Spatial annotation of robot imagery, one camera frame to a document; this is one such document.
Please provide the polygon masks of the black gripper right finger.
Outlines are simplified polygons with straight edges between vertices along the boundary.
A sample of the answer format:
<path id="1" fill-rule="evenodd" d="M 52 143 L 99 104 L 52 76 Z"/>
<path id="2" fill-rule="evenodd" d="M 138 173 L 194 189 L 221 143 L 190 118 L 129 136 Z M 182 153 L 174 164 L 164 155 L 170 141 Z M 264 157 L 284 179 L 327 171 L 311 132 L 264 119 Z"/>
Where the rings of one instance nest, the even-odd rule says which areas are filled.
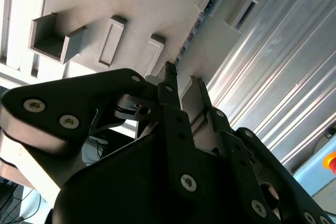
<path id="1" fill-rule="evenodd" d="M 192 78 L 182 98 L 193 139 L 225 223 L 331 223 L 324 211 L 248 128 L 232 129 Z"/>

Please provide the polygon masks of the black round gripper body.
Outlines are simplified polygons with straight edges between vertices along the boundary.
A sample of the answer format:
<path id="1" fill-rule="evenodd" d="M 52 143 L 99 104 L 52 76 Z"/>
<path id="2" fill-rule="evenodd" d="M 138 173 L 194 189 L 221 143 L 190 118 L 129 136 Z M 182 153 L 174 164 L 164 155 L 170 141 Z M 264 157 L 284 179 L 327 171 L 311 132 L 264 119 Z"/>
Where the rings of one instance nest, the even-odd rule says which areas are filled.
<path id="1" fill-rule="evenodd" d="M 196 149 L 199 203 L 169 188 L 163 145 L 153 137 L 129 145 L 74 174 L 61 189 L 53 223 L 254 223 L 228 168 L 217 156 Z"/>

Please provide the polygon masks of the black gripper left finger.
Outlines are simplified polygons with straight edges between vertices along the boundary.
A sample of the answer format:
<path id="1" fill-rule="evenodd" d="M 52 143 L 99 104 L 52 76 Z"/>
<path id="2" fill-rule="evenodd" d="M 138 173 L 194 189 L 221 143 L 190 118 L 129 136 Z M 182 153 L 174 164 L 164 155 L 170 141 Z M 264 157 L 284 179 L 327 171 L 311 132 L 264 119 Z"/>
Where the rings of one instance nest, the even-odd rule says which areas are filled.
<path id="1" fill-rule="evenodd" d="M 85 140 L 134 120 L 135 140 L 107 156 L 147 137 L 159 140 L 169 188 L 198 203 L 204 189 L 196 182 L 196 148 L 188 116 L 180 107 L 175 65 L 166 63 L 159 78 L 153 84 L 124 68 L 7 91 L 1 98 L 3 159 L 55 204 L 65 183 L 88 167 L 80 160 Z"/>

